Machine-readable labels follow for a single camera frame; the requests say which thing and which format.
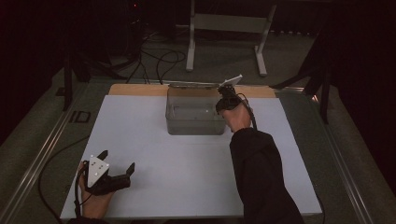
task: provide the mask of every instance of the dark background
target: dark background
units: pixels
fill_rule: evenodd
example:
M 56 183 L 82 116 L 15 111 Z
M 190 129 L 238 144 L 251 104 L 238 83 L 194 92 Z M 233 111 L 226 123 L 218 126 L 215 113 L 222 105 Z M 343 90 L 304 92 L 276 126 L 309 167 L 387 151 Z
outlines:
M 265 1 L 234 1 L 233 4 L 208 0 L 197 2 L 200 2 L 197 11 L 211 10 L 219 14 L 254 17 L 268 10 L 268 2 Z M 329 1 L 281 1 L 272 29 L 276 33 L 299 32 L 303 35 L 316 35 L 321 31 L 316 45 L 321 45 L 325 53 L 311 53 L 308 59 L 325 57 L 332 65 L 332 84 L 338 87 L 340 97 L 379 169 L 396 192 L 396 105 L 393 99 L 396 7 L 392 1 L 385 0 L 361 0 L 352 5 L 334 2 L 337 4 L 329 4 Z M 176 38 L 175 24 L 189 23 L 189 1 L 148 0 L 141 6 L 144 12 L 142 19 L 173 38 Z M 109 49 L 109 43 L 114 42 L 112 37 L 100 35 L 100 27 L 94 17 L 97 11 L 92 9 L 92 2 L 77 0 L 0 1 L 0 144 L 50 87 L 51 77 L 63 67 L 64 38 L 70 26 L 77 24 L 81 31 L 86 31 L 82 34 L 96 34 L 91 36 L 94 41 L 90 43 L 95 43 L 93 46 L 79 42 L 88 49 L 106 45 Z M 87 13 L 81 16 L 79 10 Z M 70 18 L 78 19 L 78 23 L 73 23 L 76 21 Z

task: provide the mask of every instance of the person's arm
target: person's arm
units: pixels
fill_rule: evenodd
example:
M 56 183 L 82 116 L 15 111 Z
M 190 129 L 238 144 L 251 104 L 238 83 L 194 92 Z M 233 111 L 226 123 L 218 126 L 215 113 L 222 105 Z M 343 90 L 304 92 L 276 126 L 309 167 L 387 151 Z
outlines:
M 110 192 L 106 195 L 91 195 L 85 190 L 84 176 L 81 175 L 78 180 L 78 185 L 81 189 L 82 216 L 70 219 L 68 224 L 107 224 L 102 218 L 107 212 L 108 205 L 115 192 Z
M 304 223 L 285 188 L 282 162 L 272 136 L 250 128 L 243 105 L 221 114 L 234 132 L 230 149 L 246 223 Z

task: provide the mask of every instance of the hand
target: hand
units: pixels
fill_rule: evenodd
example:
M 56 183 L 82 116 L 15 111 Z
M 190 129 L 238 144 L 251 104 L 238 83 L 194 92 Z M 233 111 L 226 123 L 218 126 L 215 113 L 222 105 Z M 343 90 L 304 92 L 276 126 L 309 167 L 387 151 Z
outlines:
M 225 118 L 233 133 L 250 127 L 250 115 L 242 103 L 232 110 L 221 110 L 219 113 Z
M 81 170 L 83 164 L 79 164 L 79 170 Z M 90 196 L 90 198 L 82 205 L 82 215 L 88 218 L 101 219 L 105 216 L 107 212 L 108 205 L 110 204 L 111 198 L 115 192 L 110 192 L 106 195 L 91 195 L 89 192 L 85 191 L 84 185 L 84 174 L 79 177 L 78 185 L 81 188 L 81 200 L 85 202 Z

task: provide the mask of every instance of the gray carpet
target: gray carpet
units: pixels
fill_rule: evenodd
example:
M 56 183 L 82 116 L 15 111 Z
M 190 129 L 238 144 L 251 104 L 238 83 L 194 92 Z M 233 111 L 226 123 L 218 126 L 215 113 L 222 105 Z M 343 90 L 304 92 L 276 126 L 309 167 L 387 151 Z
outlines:
M 243 40 L 216 39 L 214 41 L 208 38 L 208 34 L 201 35 L 202 38 L 196 43 L 194 71 L 186 72 L 184 61 L 176 64 L 164 76 L 164 80 L 219 83 L 226 78 L 242 74 L 244 78 L 241 84 L 273 85 L 297 74 L 304 56 L 314 41 L 311 37 L 301 35 L 270 35 L 263 53 L 269 75 L 260 77 L 252 48 L 257 43 L 257 36 L 248 36 Z M 154 35 L 144 45 L 144 51 L 157 57 L 161 57 L 166 52 L 157 48 L 174 49 L 187 53 L 187 39 L 182 35 L 177 40 L 160 41 L 162 37 Z M 170 54 L 165 59 L 175 60 L 176 55 Z M 114 63 L 122 61 L 118 58 L 112 58 L 112 60 Z M 158 82 L 155 81 L 157 79 L 157 62 L 158 60 L 143 54 L 142 63 L 146 66 L 147 75 L 152 83 Z M 136 64 L 120 71 L 120 74 L 128 77 L 135 66 Z M 163 73 L 170 66 L 170 63 L 161 63 L 159 70 Z M 91 133 L 104 96 L 113 83 L 122 82 L 106 77 L 94 69 L 92 69 L 92 73 L 93 78 L 88 84 L 75 81 L 75 93 L 78 93 L 79 90 L 82 91 L 76 95 L 75 104 L 71 108 L 72 111 L 91 112 L 91 119 L 88 123 L 67 123 L 54 146 L 53 153 Z M 131 83 L 144 82 L 143 75 L 144 69 L 140 67 L 134 74 Z M 293 84 L 293 86 L 302 87 L 305 83 L 306 79 Z M 45 144 L 52 128 L 63 114 L 63 98 L 55 96 L 55 92 L 62 85 L 63 77 L 62 71 L 60 71 L 53 79 L 52 88 L 40 98 L 0 148 L 1 210 L 6 207 L 26 169 Z M 340 170 L 337 168 L 332 154 L 333 146 L 329 143 L 329 134 L 326 133 L 326 130 L 330 130 L 330 137 L 333 138 L 345 159 L 373 223 L 394 223 L 396 200 L 376 169 L 359 132 L 340 102 L 336 88 L 332 88 L 331 91 L 329 125 L 324 125 L 318 119 L 318 109 L 309 97 L 294 91 L 280 91 L 276 95 L 285 108 L 314 189 L 323 202 L 326 215 L 325 223 L 364 223 L 359 220 L 346 190 L 345 182 L 340 176 Z M 42 176 L 43 194 L 58 214 L 62 211 L 65 197 L 86 142 L 86 140 L 82 141 L 61 152 L 49 164 Z M 36 187 L 37 183 L 30 190 L 12 223 L 55 223 L 55 219 L 39 200 Z M 322 223 L 323 218 L 323 215 L 317 215 L 304 217 L 304 220 L 306 223 Z M 129 220 L 110 221 L 112 223 L 130 223 Z M 235 221 L 239 220 L 178 220 L 173 223 L 233 223 Z

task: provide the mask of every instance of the black wire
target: black wire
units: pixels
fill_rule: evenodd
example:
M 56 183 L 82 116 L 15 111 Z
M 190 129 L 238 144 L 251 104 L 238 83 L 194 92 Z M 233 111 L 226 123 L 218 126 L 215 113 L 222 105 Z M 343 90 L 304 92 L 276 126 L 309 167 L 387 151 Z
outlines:
M 161 85 L 163 85 L 163 77 L 165 76 L 165 74 L 168 73 L 170 70 L 172 70 L 172 68 L 174 68 L 174 67 L 176 66 L 176 64 L 177 64 L 177 63 L 173 63 L 172 66 L 171 66 L 168 70 L 166 70 L 166 71 L 160 76 L 160 71 L 159 71 L 160 63 L 161 63 L 161 61 L 163 60 L 163 58 L 164 58 L 166 55 L 171 54 L 171 53 L 175 53 L 175 54 L 176 54 L 177 60 L 176 60 L 175 62 L 177 62 L 177 61 L 178 61 L 178 53 L 175 52 L 175 51 L 169 51 L 169 52 L 165 53 L 165 54 L 161 57 L 161 59 L 158 60 L 158 62 L 157 62 L 156 72 L 157 72 L 158 80 L 160 81 Z
M 147 72 L 147 70 L 146 70 L 146 66 L 142 64 L 142 67 L 143 67 L 143 71 L 144 71 L 144 73 L 143 73 L 143 79 L 145 79 L 145 84 L 146 84 L 146 79 L 147 79 L 147 83 L 150 84 L 150 83 L 149 83 L 148 72 Z
M 149 35 L 149 39 L 148 39 L 148 41 L 149 42 L 165 42 L 165 41 L 168 41 L 170 38 L 169 37 L 167 37 L 167 36 L 162 36 L 162 38 L 163 39 L 155 39 L 155 38 L 152 38 L 153 36 L 155 36 L 155 35 L 161 35 L 161 33 L 153 33 L 153 34 L 151 34 L 151 35 Z
M 138 59 L 139 64 L 136 66 L 136 68 L 134 69 L 134 71 L 131 73 L 131 75 L 128 76 L 128 78 L 125 81 L 125 84 L 128 84 L 129 81 L 131 80 L 131 78 L 134 76 L 134 73 L 136 73 L 137 69 L 140 67 L 140 65 L 142 64 L 142 53 L 139 53 Z
M 321 208 L 321 210 L 322 210 L 322 213 L 323 213 L 323 220 L 322 220 L 322 224 L 324 224 L 325 223 L 325 221 L 326 221 L 326 212 L 325 212 L 325 210 L 324 210 L 324 205 L 323 205 L 323 202 L 322 202 L 322 200 L 319 198 L 319 196 L 317 195 L 317 198 L 318 198 L 318 201 L 319 201 L 319 205 L 320 205 L 320 208 Z
M 251 123 L 253 124 L 253 128 L 257 131 L 257 123 L 256 123 L 256 118 L 254 117 L 253 111 L 251 110 L 250 106 L 243 101 L 241 98 L 239 98 L 242 102 L 242 104 L 245 106 L 245 108 L 247 109 L 247 112 L 250 115 L 250 119 L 251 119 Z
M 107 68 L 109 68 L 111 70 L 120 71 L 120 70 L 125 69 L 126 67 L 136 63 L 136 61 L 137 61 L 137 59 L 135 57 L 131 57 L 131 58 L 128 58 L 128 60 L 125 63 L 111 65 L 111 66 L 108 66 Z
M 165 52 L 161 57 L 157 57 L 157 56 L 152 55 L 152 54 L 150 54 L 146 51 L 143 51 L 143 50 L 142 50 L 142 52 L 147 54 L 148 56 L 158 60 L 157 65 L 156 65 L 156 75 L 157 75 L 157 78 L 160 81 L 160 83 L 163 85 L 163 77 L 165 76 L 165 74 L 168 73 L 169 71 L 171 71 L 176 66 L 177 63 L 183 62 L 186 59 L 186 54 L 184 54 L 181 51 L 172 50 L 172 49 L 162 49 L 162 50 L 168 50 L 168 52 Z M 164 57 L 171 53 L 176 54 L 177 59 L 175 61 L 165 60 Z M 171 63 L 172 66 L 160 75 L 160 70 L 159 70 L 160 63 Z
M 183 57 L 182 57 L 181 59 L 177 59 L 176 61 L 167 61 L 167 60 L 162 59 L 161 57 L 159 58 L 159 57 L 157 57 L 157 56 L 155 56 L 155 55 L 152 55 L 152 54 L 150 54 L 150 53 L 148 53 L 148 52 L 145 52 L 145 51 L 143 51 L 143 50 L 142 50 L 142 53 L 145 53 L 145 54 L 147 54 L 148 56 L 150 56 L 150 57 L 152 57 L 152 58 L 155 58 L 155 59 L 157 59 L 157 60 L 160 60 L 160 61 L 163 62 L 163 63 L 181 63 L 181 62 L 183 62 L 183 61 L 186 59 L 186 54 L 183 53 L 183 52 L 181 52 L 181 51 L 177 51 L 177 50 L 173 50 L 173 49 L 166 49 L 166 50 L 172 51 L 172 52 L 177 53 L 177 54 L 181 54 Z
M 85 202 L 87 202 L 91 198 L 92 195 L 93 194 L 90 194 L 90 196 L 88 196 L 88 198 L 86 200 L 84 200 L 80 205 L 83 205 Z
M 84 169 L 81 169 L 78 171 L 78 175 L 76 176 L 76 180 L 75 180 L 75 213 L 76 213 L 76 217 L 81 217 L 81 209 L 80 209 L 80 204 L 79 204 L 79 200 L 78 200 L 78 181 L 79 178 L 81 177 L 82 173 L 84 172 Z
M 246 97 L 246 95 L 244 93 L 237 93 L 237 95 L 243 95 L 245 100 L 248 100 L 248 98 Z
M 132 55 L 131 58 L 129 58 L 127 62 L 125 62 L 125 63 L 120 63 L 120 64 L 116 64 L 116 65 L 113 65 L 113 66 L 110 66 L 111 69 L 120 70 L 121 68 L 124 68 L 124 67 L 128 66 L 128 65 L 131 64 L 131 63 L 135 63 L 136 60 L 139 61 L 139 64 L 137 65 L 136 69 L 132 72 L 132 74 L 128 77 L 128 80 L 127 80 L 126 83 L 129 82 L 129 80 L 130 80 L 130 79 L 132 78 L 132 76 L 134 75 L 134 72 L 136 72 L 137 68 L 140 66 L 140 64 L 141 64 L 141 62 L 142 62 L 142 51 L 141 51 L 141 50 L 142 50 L 143 45 L 148 41 L 149 37 L 150 37 L 150 35 L 142 39 L 142 41 L 141 41 L 141 43 L 140 43 L 140 45 L 139 45 L 139 47 L 138 47 L 138 49 L 139 49 L 138 52 L 139 52 L 139 53 L 138 53 L 138 55 L 136 56 L 136 58 L 134 57 L 134 55 Z
M 56 212 L 50 207 L 50 205 L 47 203 L 47 201 L 44 198 L 43 192 L 41 190 L 41 178 L 44 174 L 45 169 L 47 168 L 47 166 L 49 165 L 50 161 L 55 158 L 57 155 L 59 155 L 61 152 L 65 151 L 66 149 L 84 141 L 85 139 L 89 138 L 90 136 L 85 136 L 83 138 L 81 138 L 80 140 L 78 140 L 75 143 L 72 143 L 66 147 L 63 147 L 62 149 L 60 149 L 59 151 L 57 151 L 55 154 L 53 154 L 48 160 L 47 162 L 44 164 L 43 169 L 41 170 L 40 174 L 38 175 L 38 180 L 37 180 L 37 189 L 38 189 L 38 194 L 40 196 L 41 201 L 43 202 L 43 204 L 49 209 L 49 211 L 52 213 L 52 215 L 55 217 L 55 219 L 59 222 L 62 223 L 62 220 L 59 218 L 58 214 L 56 214 Z

